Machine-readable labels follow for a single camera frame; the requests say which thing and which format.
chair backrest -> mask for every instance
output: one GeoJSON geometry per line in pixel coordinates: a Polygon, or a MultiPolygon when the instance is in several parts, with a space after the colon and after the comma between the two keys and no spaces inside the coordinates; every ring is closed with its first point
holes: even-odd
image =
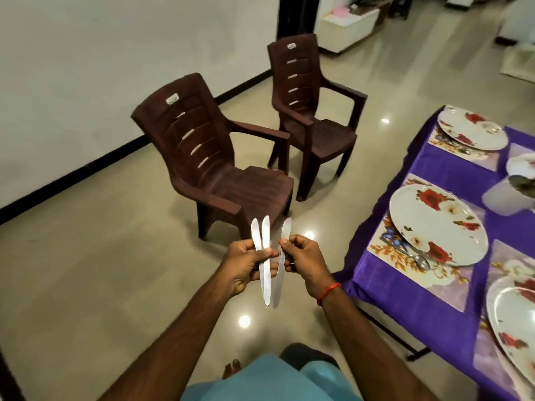
{"type": "Polygon", "coordinates": [[[194,187],[212,166],[234,165],[226,119],[199,73],[152,93],[132,119],[158,149],[169,172],[194,187]]]}
{"type": "Polygon", "coordinates": [[[322,82],[316,35],[290,36],[267,47],[274,96],[294,111],[314,115],[322,82]]]}

white label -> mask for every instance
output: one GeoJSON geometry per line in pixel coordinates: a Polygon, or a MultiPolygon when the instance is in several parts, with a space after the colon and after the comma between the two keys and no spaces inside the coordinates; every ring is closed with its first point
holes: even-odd
{"type": "Polygon", "coordinates": [[[169,104],[169,105],[174,104],[177,101],[178,101],[178,94],[177,93],[175,93],[172,96],[170,96],[169,98],[165,99],[165,102],[167,104],[169,104]]]}

dining table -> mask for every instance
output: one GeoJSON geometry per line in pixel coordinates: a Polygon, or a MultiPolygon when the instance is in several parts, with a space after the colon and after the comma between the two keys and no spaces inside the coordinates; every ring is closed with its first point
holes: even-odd
{"type": "Polygon", "coordinates": [[[535,211],[501,216],[485,207],[482,196],[507,176],[509,157],[535,151],[535,137],[505,126],[506,148],[463,149],[438,126],[438,115],[448,107],[440,107],[417,132],[400,171],[349,243],[344,269],[334,276],[349,296],[381,309],[473,379],[481,394],[514,401],[521,399],[518,380],[504,367],[484,304],[488,286],[499,277],[535,274],[535,211]],[[405,184],[434,185],[464,201],[486,230],[485,257],[471,266],[434,262],[423,270],[399,252],[396,239],[401,237],[389,205],[405,184]]]}

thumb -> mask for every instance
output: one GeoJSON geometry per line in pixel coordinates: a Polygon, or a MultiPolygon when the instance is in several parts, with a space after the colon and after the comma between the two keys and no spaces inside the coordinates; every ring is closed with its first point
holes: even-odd
{"type": "Polygon", "coordinates": [[[262,250],[257,250],[256,252],[253,252],[253,253],[252,253],[251,260],[252,260],[254,263],[258,263],[258,262],[260,262],[260,261],[267,260],[267,259],[270,258],[271,253],[272,253],[271,248],[266,248],[266,249],[262,249],[262,250]]]}
{"type": "Polygon", "coordinates": [[[290,255],[294,258],[299,254],[299,249],[297,246],[294,246],[288,239],[281,239],[280,240],[280,247],[284,250],[284,253],[287,255],[290,255]]]}

person's right hand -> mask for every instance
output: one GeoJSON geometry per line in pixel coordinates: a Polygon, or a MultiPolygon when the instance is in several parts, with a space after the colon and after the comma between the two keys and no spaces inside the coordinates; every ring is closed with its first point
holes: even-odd
{"type": "Polygon", "coordinates": [[[286,271],[293,272],[290,263],[295,263],[295,269],[304,278],[305,286],[311,297],[318,299],[327,287],[336,283],[325,264],[316,241],[301,235],[291,235],[290,241],[283,238],[279,243],[287,255],[286,271]]]}

